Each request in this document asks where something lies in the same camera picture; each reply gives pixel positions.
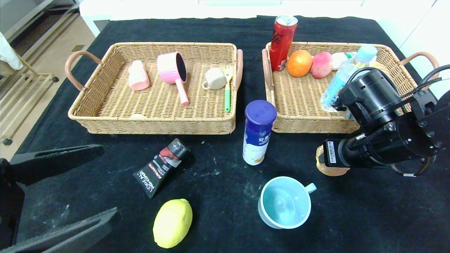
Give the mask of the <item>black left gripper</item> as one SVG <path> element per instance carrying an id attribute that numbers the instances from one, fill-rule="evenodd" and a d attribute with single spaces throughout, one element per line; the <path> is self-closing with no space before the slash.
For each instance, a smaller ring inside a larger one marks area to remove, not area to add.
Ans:
<path id="1" fill-rule="evenodd" d="M 25 198 L 18 183 L 29 186 L 77 168 L 103 154 L 102 145 L 90 144 L 16 154 L 10 161 L 1 158 L 1 252 L 83 253 L 108 236 L 122 221 L 118 208 L 111 208 L 53 232 L 15 244 Z"/>

